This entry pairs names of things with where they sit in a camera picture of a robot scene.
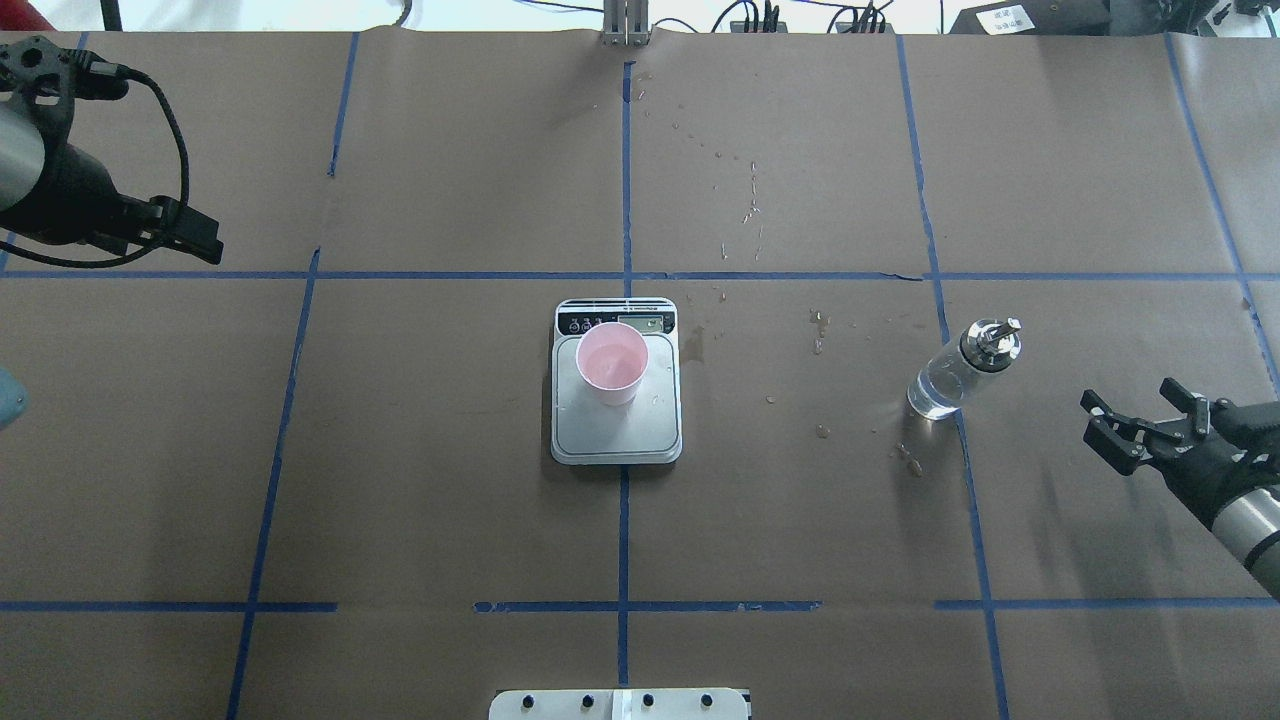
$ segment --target metal bracket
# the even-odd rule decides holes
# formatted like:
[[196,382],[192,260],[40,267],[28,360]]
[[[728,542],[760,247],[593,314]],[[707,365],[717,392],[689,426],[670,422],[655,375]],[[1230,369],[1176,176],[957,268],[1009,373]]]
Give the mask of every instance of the metal bracket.
[[649,0],[604,0],[605,45],[649,45]]

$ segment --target scale control panel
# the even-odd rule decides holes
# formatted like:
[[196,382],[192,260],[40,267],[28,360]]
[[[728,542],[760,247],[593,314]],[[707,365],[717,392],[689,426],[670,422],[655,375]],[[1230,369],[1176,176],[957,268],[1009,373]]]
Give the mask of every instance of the scale control panel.
[[567,300],[556,309],[556,334],[579,336],[600,323],[626,323],[644,334],[676,332],[676,306],[669,300]]

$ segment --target white label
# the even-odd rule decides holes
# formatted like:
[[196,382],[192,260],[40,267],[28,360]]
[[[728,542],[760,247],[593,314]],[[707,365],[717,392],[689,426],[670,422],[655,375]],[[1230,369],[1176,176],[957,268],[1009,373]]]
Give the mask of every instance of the white label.
[[1036,23],[1032,22],[1030,15],[1027,14],[1027,10],[1021,5],[997,8],[977,13],[977,15],[978,22],[982,23],[982,29],[987,31],[987,35],[1009,35],[1011,32],[1023,32],[1024,29],[1036,29]]

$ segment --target robotic arm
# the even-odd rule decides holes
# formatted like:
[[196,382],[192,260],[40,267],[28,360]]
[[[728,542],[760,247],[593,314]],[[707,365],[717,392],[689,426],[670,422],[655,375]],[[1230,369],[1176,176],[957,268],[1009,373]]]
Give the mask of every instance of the robotic arm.
[[1165,378],[1160,395],[1185,416],[1164,423],[1111,410],[1092,389],[1084,442],[1121,475],[1151,465],[1179,501],[1280,600],[1280,402],[1210,402]]
[[[164,110],[182,170],[177,200],[137,200],[116,192],[111,176],[67,138],[76,100],[119,100],[129,82],[146,85]],[[64,50],[44,37],[0,45],[0,225],[46,245],[92,245],[118,258],[76,261],[10,243],[0,250],[64,268],[113,268],[160,247],[219,264],[218,222],[187,206],[186,142],[160,86],[147,74],[96,53]],[[129,251],[131,245],[141,246]]]

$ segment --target clear liquid bottle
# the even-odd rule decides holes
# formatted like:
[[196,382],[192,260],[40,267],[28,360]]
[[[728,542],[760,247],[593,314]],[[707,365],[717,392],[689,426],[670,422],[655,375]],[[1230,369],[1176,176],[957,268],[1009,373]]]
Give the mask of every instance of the clear liquid bottle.
[[906,400],[929,420],[951,415],[1012,365],[1023,351],[1021,329],[1016,318],[969,325],[920,370],[906,388]]

